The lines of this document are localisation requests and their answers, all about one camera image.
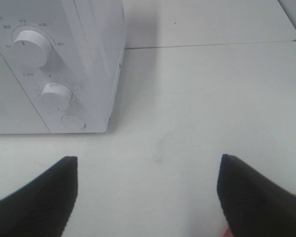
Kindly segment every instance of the timer knob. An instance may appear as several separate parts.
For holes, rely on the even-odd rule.
[[[14,57],[21,63],[40,68],[47,62],[52,51],[48,39],[36,31],[21,31],[12,45]]]
[[[73,92],[63,84],[52,82],[44,86],[40,98],[50,109],[64,111],[70,106]]]

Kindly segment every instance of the table surface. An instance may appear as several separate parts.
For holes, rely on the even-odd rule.
[[[105,134],[0,135],[0,199],[79,157],[66,237],[217,237],[221,155],[296,193],[296,42],[125,52]]]
[[[296,40],[277,0],[123,0],[127,48]]]

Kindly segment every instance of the white microwave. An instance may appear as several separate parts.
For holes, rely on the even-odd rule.
[[[0,0],[0,133],[105,132],[122,0]]]

